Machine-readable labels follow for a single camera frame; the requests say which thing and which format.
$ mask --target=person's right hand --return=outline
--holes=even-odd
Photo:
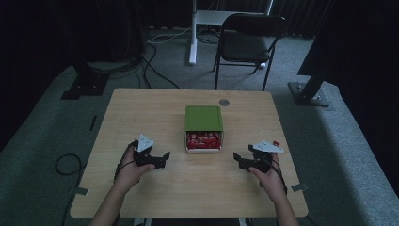
[[[273,160],[276,162],[272,162],[273,166],[276,169],[279,169],[278,162],[279,159],[276,153],[271,153]],[[269,199],[272,202],[277,202],[281,198],[285,197],[284,185],[279,177],[279,175],[273,170],[270,169],[267,173],[263,173],[256,168],[249,168],[251,171],[262,183],[264,191],[266,191]]]

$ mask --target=chair seat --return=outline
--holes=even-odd
[[[226,32],[223,42],[221,56],[225,60],[262,63],[269,59],[265,37]]]

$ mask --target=hand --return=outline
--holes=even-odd
[[[273,157],[272,165],[279,169],[279,159],[276,153],[271,153]],[[251,171],[262,183],[264,191],[269,196],[269,199],[276,203],[281,198],[285,197],[284,185],[279,177],[279,175],[273,170],[270,169],[267,173],[263,173],[256,168],[249,168]]]
[[[155,169],[155,165],[153,164],[138,167],[136,162],[132,162],[134,160],[134,148],[134,146],[131,146],[128,153],[125,155],[121,165],[127,165],[120,170],[114,183],[114,187],[123,194],[126,194],[132,186],[137,184],[141,175],[143,175],[146,171]]]

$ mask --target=green box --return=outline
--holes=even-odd
[[[220,106],[186,106],[184,140],[188,153],[219,152],[223,144],[223,121]]]

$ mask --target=wooden table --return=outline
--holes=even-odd
[[[186,105],[221,106],[224,143],[219,153],[187,153]],[[140,133],[155,141],[153,156],[170,152],[164,169],[143,175],[126,195],[122,218],[264,218],[275,216],[273,203],[258,179],[233,160],[251,158],[248,144],[280,143],[280,166],[297,217],[308,214],[294,163],[270,93],[260,91],[116,89],[106,110],[80,187],[71,208],[74,218],[92,218],[112,186],[115,168],[127,145]]]

